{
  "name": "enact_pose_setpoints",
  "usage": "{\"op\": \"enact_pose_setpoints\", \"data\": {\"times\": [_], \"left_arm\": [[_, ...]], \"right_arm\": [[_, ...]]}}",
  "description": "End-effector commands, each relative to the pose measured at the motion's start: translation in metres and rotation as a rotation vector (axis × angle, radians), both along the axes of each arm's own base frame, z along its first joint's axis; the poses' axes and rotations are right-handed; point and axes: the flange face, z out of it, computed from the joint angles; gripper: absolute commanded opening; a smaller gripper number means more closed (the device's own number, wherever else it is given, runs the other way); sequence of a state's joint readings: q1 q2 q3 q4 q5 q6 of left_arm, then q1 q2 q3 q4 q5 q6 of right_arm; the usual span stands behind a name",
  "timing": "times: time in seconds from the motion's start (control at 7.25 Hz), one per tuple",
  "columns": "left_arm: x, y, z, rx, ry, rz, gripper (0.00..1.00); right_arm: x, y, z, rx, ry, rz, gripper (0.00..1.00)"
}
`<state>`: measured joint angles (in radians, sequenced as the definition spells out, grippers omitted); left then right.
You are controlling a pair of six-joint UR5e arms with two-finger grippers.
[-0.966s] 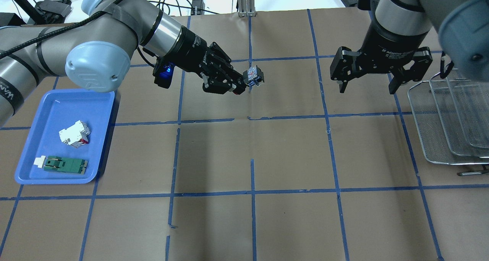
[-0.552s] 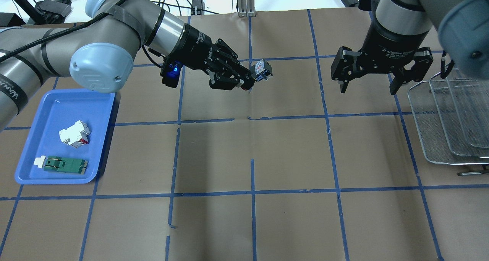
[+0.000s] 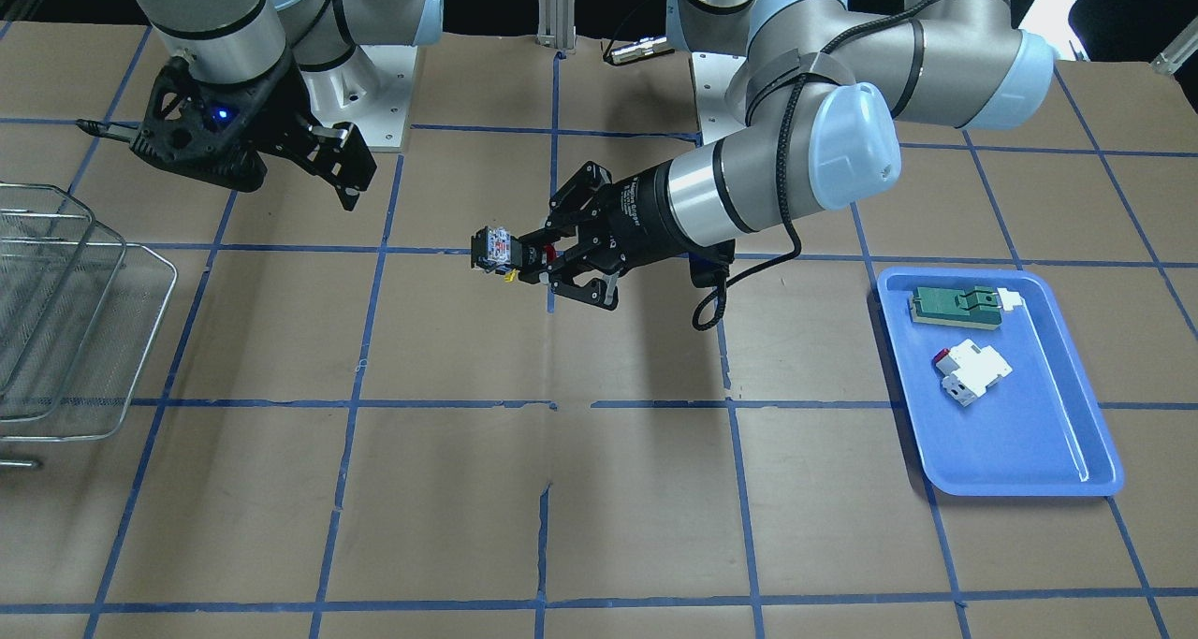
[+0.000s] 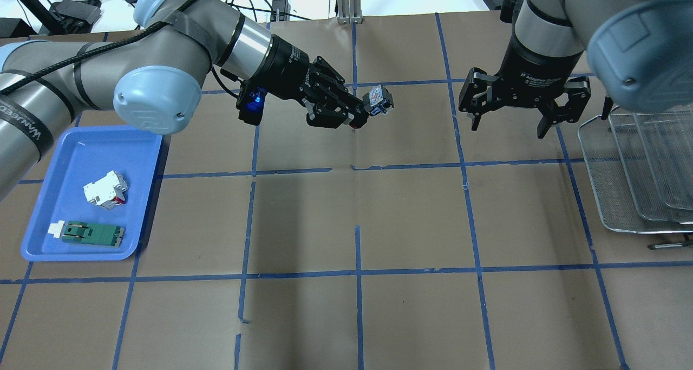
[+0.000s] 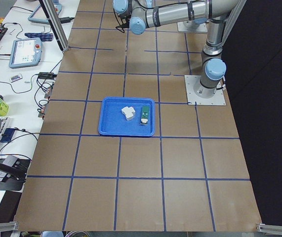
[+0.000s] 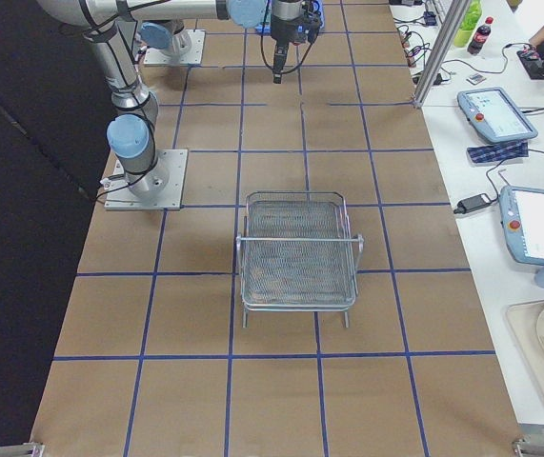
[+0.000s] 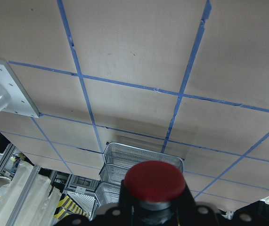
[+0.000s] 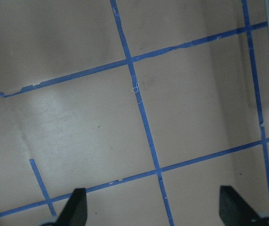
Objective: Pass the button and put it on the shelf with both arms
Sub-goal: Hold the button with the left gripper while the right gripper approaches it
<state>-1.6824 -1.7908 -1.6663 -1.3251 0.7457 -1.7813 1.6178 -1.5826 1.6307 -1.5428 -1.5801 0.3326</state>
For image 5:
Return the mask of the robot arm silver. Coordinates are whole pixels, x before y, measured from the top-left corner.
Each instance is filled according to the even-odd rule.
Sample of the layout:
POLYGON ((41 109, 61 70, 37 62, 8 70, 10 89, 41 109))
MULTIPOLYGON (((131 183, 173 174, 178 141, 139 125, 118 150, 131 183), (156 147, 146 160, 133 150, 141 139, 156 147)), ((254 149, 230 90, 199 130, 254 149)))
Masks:
POLYGON ((172 23, 206 19, 209 22, 206 43, 201 52, 203 73, 194 85, 200 98, 211 98, 226 73, 221 59, 223 37, 228 19, 240 2, 238 0, 188 0, 153 6, 150 0, 115 0, 113 10, 127 20, 126 28, 140 35, 147 28, 172 23))

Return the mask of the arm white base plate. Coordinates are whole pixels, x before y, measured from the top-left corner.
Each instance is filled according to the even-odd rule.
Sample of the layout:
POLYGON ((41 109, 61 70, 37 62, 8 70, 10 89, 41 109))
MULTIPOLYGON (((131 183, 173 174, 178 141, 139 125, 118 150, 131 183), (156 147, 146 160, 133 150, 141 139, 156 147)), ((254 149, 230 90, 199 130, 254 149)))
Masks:
POLYGON ((179 32, 183 33, 195 33, 195 34, 207 34, 206 23, 197 24, 193 21, 183 21, 177 23, 179 32))
POLYGON ((188 105, 226 106, 221 82, 214 88, 205 88, 200 82, 200 77, 200 75, 184 76, 188 105))

